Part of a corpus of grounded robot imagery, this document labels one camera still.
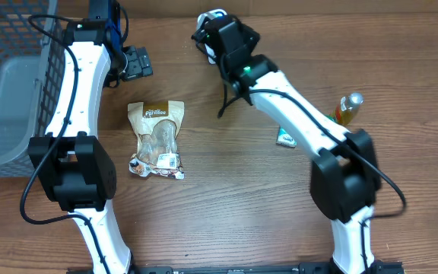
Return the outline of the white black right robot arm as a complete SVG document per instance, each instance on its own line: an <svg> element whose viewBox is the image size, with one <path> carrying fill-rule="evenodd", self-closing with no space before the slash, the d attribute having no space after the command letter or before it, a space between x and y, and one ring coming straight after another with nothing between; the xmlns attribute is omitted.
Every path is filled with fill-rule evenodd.
<svg viewBox="0 0 438 274"><path fill-rule="evenodd" d="M375 269L369 219L381 185L372 140L363 130L350 132L333 122L268 57L254 55L259 38L223 10L200 14L192 35L218 66L224 90L269 115L311 159L310 195L332 224L331 271L369 273Z"/></svg>

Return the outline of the small teal gum pack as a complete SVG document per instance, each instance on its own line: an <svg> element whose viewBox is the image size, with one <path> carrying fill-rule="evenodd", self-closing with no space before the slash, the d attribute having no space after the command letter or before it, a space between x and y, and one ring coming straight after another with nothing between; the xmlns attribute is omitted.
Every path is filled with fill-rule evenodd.
<svg viewBox="0 0 438 274"><path fill-rule="evenodd" d="M295 148L297 146L296 141L282 127L278 130L276 144L288 148Z"/></svg>

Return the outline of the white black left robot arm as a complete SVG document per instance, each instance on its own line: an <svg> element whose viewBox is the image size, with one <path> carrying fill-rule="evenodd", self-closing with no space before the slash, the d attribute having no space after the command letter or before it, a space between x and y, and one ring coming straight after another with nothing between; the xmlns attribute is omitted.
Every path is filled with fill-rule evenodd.
<svg viewBox="0 0 438 274"><path fill-rule="evenodd" d="M56 110L44 135L29 141L35 168L20 201L22 218L35 225L71 219L89 250L91 273L134 273L134 258L126 246L113 211L116 167L97 137L104 88L152 75L147 50L125 46L129 33L126 10L110 0L90 2L88 16L68 19L56 37L65 54L65 68ZM37 221L25 211L34 181L63 214Z"/></svg>

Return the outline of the brown snack bag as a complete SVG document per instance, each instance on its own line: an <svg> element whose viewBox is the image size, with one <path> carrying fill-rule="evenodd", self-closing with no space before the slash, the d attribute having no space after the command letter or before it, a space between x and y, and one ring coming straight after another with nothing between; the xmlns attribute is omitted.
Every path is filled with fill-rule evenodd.
<svg viewBox="0 0 438 274"><path fill-rule="evenodd" d="M176 142L185 115L182 101L137 102L128 105L128 118L137 136L137 151L129 171L140 177L151 174L182 180L185 172Z"/></svg>

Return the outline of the white barcode scanner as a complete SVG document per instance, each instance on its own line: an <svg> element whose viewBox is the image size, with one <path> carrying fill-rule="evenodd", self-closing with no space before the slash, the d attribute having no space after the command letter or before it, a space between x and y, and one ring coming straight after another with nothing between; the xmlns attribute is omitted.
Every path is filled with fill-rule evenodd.
<svg viewBox="0 0 438 274"><path fill-rule="evenodd" d="M213 9L200 14L197 18L196 30L199 30L205 22L225 15L227 15L227 12L221 8ZM214 50L210 46L205 45L205 51L206 51L206 55L208 56L208 62L211 65L215 65L216 62L215 62Z"/></svg>

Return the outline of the dark grey mesh basket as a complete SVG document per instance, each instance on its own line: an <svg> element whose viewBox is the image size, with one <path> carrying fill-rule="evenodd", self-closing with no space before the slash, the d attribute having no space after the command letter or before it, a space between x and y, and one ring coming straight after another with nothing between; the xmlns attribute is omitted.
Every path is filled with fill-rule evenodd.
<svg viewBox="0 0 438 274"><path fill-rule="evenodd" d="M28 177L30 138L42 136L55 112L65 70L57 1L0 1L0 177Z"/></svg>

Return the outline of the yellow oil bottle silver cap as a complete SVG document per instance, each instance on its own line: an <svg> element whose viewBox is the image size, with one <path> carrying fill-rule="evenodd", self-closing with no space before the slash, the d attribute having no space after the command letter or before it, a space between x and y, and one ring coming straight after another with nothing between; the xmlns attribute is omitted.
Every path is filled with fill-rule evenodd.
<svg viewBox="0 0 438 274"><path fill-rule="evenodd" d="M357 115L362 104L361 93L354 92L342 97L332 113L333 120L339 125L347 126Z"/></svg>

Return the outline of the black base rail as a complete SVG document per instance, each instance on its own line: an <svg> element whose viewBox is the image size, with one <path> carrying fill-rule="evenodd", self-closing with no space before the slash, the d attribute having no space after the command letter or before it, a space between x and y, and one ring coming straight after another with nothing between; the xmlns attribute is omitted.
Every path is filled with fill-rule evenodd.
<svg viewBox="0 0 438 274"><path fill-rule="evenodd" d="M333 263L300 263L298 266L254 266L249 268L188 268L173 269L170 266L136 267L132 266L131 274L328 274L342 273L335 270ZM377 260L372 264L369 273L403 274L402 263L384 263Z"/></svg>

